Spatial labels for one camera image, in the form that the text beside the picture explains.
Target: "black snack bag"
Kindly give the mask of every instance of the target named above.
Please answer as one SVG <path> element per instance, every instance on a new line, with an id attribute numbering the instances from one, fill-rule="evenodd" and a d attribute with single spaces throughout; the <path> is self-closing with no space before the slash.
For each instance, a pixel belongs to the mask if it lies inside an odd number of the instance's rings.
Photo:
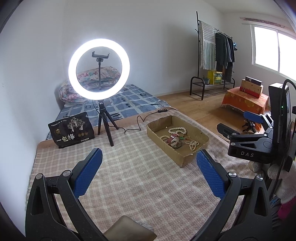
<path id="1" fill-rule="evenodd" d="M 59 148 L 71 146 L 94 138 L 87 112 L 48 124 L 52 139 Z"/>

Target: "illuminated white ring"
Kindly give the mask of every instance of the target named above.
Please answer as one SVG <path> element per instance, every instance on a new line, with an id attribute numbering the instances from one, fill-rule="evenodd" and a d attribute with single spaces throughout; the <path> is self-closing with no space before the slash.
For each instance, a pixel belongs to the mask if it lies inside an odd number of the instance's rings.
<path id="1" fill-rule="evenodd" d="M 77 74 L 76 74 L 77 64 L 80 58 L 82 57 L 82 55 L 88 50 L 95 47 L 107 47 L 114 50 L 114 52 L 118 54 L 121 61 L 121 65 L 122 65 L 121 76 L 117 81 L 117 83 L 112 88 L 102 92 L 92 92 L 83 88 L 79 83 L 77 79 Z M 115 95 L 122 89 L 122 87 L 124 86 L 124 84 L 128 79 L 129 72 L 130 72 L 130 63 L 129 63 L 128 55 L 118 43 L 109 39 L 94 39 L 81 45 L 75 51 L 75 53 L 73 54 L 70 60 L 68 75 L 69 75 L 69 80 L 73 89 L 82 97 L 91 99 L 91 100 L 103 100 L 103 99 L 110 98 L 111 96 Z"/>

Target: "window pane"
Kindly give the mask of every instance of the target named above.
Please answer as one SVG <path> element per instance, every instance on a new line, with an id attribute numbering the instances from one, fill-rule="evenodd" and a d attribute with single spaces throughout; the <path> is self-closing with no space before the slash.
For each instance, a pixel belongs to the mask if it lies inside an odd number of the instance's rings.
<path id="1" fill-rule="evenodd" d="M 296 80 L 296 40 L 279 33 L 280 69 L 279 72 Z"/>
<path id="2" fill-rule="evenodd" d="M 256 57 L 255 63 L 273 69 L 279 70 L 279 45 L 276 31 L 254 27 Z"/>

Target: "gloved hand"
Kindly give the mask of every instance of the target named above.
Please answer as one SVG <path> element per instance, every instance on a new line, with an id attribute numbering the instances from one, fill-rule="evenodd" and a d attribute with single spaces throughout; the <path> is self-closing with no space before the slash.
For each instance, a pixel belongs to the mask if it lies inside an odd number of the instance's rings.
<path id="1" fill-rule="evenodd" d="M 260 173 L 262 168 L 262 163 L 250 161 L 248 166 L 254 173 Z M 272 165 L 268 171 L 267 175 L 271 179 L 276 179 L 279 170 L 278 165 Z M 281 220 L 284 220 L 290 213 L 293 206 L 296 204 L 296 167 L 295 162 L 292 163 L 289 172 L 282 170 L 279 176 L 282 179 L 281 184 L 276 191 L 276 195 L 281 199 L 281 207 L 278 211 L 278 216 Z"/>

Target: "small table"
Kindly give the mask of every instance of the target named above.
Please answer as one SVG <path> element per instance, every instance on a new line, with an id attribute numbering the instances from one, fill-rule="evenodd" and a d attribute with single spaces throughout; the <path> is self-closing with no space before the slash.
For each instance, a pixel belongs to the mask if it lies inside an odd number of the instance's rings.
<path id="1" fill-rule="evenodd" d="M 230 89 L 226 92 L 221 106 L 229 105 L 239 109 L 242 112 L 250 111 L 255 114 L 264 114 L 268 104 L 269 97 L 261 94 L 260 98 L 256 98 L 239 90 L 239 87 Z M 255 125 L 257 130 L 261 129 L 261 125 Z"/>

